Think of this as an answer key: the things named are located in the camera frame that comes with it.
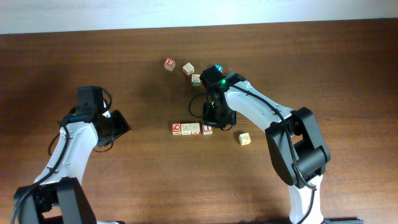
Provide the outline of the red I wooden block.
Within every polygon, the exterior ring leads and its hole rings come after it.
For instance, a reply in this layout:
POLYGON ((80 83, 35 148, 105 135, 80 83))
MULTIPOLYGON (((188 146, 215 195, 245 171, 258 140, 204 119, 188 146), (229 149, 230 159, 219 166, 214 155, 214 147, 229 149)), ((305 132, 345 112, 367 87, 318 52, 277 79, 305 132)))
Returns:
POLYGON ((213 134, 213 127, 209 125, 202 124, 203 135, 213 134))

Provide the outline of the red bordered wooden block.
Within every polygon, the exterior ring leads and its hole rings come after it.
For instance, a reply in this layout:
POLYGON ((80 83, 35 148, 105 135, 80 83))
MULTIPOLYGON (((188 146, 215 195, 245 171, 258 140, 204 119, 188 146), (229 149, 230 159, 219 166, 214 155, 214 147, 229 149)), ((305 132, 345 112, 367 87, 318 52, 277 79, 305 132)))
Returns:
POLYGON ((191 123, 190 124, 190 132, 191 132, 191 135, 200 134, 200 123, 191 123))

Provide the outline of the yellow bordered wooden block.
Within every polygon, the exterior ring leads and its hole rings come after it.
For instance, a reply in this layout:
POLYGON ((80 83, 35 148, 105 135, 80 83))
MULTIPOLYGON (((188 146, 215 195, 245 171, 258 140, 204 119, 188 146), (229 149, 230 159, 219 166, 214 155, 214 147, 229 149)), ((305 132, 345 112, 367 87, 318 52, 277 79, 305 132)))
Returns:
POLYGON ((249 135, 249 133, 242 133, 239 135, 239 143, 242 146, 248 145, 251 143, 251 137, 249 135))

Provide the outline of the red circle wooden block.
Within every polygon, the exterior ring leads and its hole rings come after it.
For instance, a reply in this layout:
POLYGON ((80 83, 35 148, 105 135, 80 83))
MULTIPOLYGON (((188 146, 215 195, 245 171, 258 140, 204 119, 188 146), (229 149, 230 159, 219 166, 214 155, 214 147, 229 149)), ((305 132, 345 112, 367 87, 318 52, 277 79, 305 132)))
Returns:
POLYGON ((182 124, 181 123, 172 123, 172 134, 173 135, 182 135, 182 124))

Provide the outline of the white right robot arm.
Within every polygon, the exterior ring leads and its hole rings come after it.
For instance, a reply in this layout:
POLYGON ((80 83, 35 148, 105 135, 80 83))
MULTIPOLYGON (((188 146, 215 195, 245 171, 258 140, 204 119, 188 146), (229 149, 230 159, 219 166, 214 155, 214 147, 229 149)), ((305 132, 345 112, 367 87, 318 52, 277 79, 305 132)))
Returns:
POLYGON ((212 126, 221 126, 231 113, 240 113, 264 131, 273 168, 287 184, 291 223, 324 223, 320 184, 331 156, 314 114, 282 106, 237 76, 207 83, 206 105, 212 126))

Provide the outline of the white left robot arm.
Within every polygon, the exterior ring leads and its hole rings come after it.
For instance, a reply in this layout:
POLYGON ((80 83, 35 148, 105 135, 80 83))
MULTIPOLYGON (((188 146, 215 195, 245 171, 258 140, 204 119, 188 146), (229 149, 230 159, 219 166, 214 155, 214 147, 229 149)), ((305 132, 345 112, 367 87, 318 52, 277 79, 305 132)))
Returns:
POLYGON ((95 114, 92 119, 66 116, 45 169, 33 184, 16 190, 11 223, 97 223, 81 187, 88 159, 95 147, 108 151, 129 130, 118 110, 95 114))

